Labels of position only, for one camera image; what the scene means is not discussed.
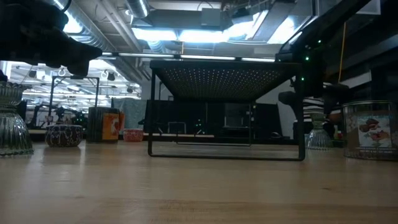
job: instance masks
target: red bowl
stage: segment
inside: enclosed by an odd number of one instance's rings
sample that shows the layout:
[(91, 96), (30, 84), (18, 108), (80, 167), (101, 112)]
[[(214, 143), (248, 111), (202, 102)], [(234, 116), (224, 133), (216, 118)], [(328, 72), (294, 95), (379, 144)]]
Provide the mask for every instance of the red bowl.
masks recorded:
[(141, 142), (144, 139), (144, 131), (141, 129), (125, 129), (123, 139), (128, 142)]

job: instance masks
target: wooden table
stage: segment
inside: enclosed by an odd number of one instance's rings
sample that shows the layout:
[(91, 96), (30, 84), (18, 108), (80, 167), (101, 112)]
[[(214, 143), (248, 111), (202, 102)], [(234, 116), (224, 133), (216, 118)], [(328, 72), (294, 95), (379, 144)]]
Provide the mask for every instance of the wooden table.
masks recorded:
[(271, 162), (150, 158), (145, 142), (34, 147), (0, 159), (1, 224), (398, 222), (398, 164), (341, 150)]

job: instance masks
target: glass jar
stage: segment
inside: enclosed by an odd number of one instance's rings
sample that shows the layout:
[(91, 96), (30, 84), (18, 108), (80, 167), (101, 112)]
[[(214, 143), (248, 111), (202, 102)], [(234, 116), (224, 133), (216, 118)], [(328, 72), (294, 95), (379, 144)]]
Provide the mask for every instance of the glass jar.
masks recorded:
[(0, 82), (0, 157), (33, 153), (29, 131), (16, 112), (26, 89), (23, 85)]
[(328, 133), (323, 129), (325, 116), (323, 114), (311, 115), (313, 129), (308, 135), (306, 149), (326, 151), (333, 149), (333, 142)]

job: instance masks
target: desk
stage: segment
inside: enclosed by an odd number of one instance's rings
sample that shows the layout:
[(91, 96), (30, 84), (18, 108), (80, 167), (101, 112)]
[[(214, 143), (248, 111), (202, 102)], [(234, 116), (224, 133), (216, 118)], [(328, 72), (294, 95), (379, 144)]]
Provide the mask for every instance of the desk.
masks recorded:
[[(168, 148), (172, 143), (156, 142)], [(0, 223), (396, 223), (398, 164), (147, 156), (146, 142), (0, 159)]]

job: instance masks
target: perforated metal panel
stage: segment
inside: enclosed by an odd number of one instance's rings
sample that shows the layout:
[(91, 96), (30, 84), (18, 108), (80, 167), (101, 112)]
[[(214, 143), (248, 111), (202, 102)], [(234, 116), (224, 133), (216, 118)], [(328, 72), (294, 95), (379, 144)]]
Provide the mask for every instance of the perforated metal panel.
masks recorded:
[(250, 102), (300, 72), (299, 64), (151, 61), (176, 99)]

